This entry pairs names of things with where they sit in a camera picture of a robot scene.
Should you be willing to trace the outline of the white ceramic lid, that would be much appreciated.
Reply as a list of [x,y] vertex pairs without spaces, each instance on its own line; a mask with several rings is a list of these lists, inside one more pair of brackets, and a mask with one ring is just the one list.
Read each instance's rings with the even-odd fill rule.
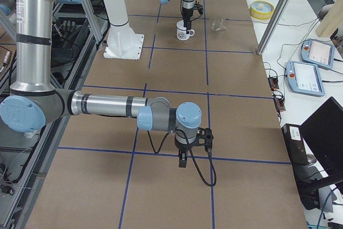
[[176,28],[181,30],[181,31],[186,31],[187,28],[185,27],[184,25],[184,21],[183,20],[180,20],[176,23]]

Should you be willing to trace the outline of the white enamel mug blue rim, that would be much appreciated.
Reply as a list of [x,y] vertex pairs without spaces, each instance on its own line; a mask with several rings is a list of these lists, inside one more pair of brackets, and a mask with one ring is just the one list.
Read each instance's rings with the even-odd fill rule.
[[195,34],[195,31],[193,29],[181,31],[181,30],[176,28],[176,37],[177,37],[177,39],[179,39],[181,41],[188,40],[190,37],[194,36],[194,34]]

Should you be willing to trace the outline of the yellow rimmed bowl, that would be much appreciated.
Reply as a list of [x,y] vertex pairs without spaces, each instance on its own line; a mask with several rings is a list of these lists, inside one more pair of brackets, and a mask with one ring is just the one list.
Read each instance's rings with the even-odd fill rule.
[[274,6],[267,1],[254,1],[250,5],[250,15],[259,20],[268,20],[274,13]]

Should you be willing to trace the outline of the black computer box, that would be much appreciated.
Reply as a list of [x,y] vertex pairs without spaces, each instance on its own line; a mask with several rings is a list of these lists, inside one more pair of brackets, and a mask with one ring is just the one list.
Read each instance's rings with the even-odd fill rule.
[[303,137],[300,133],[300,126],[286,123],[281,130],[291,163],[306,166],[308,164],[308,159]]

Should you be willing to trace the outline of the near teach pendant tablet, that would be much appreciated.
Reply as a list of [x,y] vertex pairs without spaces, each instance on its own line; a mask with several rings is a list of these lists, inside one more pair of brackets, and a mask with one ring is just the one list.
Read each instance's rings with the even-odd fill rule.
[[299,94],[323,97],[325,90],[316,64],[289,61],[286,75],[290,89]]

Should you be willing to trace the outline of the teach pendant tablet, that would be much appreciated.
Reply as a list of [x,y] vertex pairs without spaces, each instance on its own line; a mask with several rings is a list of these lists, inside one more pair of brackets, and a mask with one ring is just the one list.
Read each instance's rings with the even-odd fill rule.
[[325,90],[316,64],[289,61],[286,75],[290,89],[299,94],[323,97]]
[[333,68],[334,45],[316,39],[305,40],[301,47],[301,57],[305,62],[330,70]]

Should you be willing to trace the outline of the far teach pendant tablet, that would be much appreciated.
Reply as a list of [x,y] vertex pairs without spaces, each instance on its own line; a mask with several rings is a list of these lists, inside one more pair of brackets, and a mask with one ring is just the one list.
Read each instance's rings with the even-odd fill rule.
[[334,45],[316,39],[305,40],[301,47],[301,57],[305,62],[330,70],[333,68]]

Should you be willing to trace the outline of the black monitor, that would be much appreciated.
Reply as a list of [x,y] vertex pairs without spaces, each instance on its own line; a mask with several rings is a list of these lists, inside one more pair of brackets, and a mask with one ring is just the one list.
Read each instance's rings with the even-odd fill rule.
[[328,176],[299,183],[298,190],[308,194],[332,184],[342,187],[342,105],[329,97],[300,126],[300,133]]

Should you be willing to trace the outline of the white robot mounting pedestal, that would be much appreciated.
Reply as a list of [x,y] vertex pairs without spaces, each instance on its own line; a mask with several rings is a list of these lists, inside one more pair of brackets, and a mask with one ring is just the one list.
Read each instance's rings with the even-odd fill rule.
[[140,59],[144,35],[130,27],[125,0],[103,0],[110,23],[105,58]]

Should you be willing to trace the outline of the aluminium frame post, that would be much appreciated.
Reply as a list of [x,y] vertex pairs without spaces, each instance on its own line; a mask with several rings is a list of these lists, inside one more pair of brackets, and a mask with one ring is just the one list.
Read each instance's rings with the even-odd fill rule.
[[267,25],[267,28],[262,36],[262,39],[258,45],[257,48],[257,55],[262,55],[264,50],[266,49],[269,41],[271,40],[271,37],[279,23],[279,20],[284,12],[284,10],[287,7],[287,4],[289,3],[290,0],[279,0],[275,11],[270,19],[269,24]]

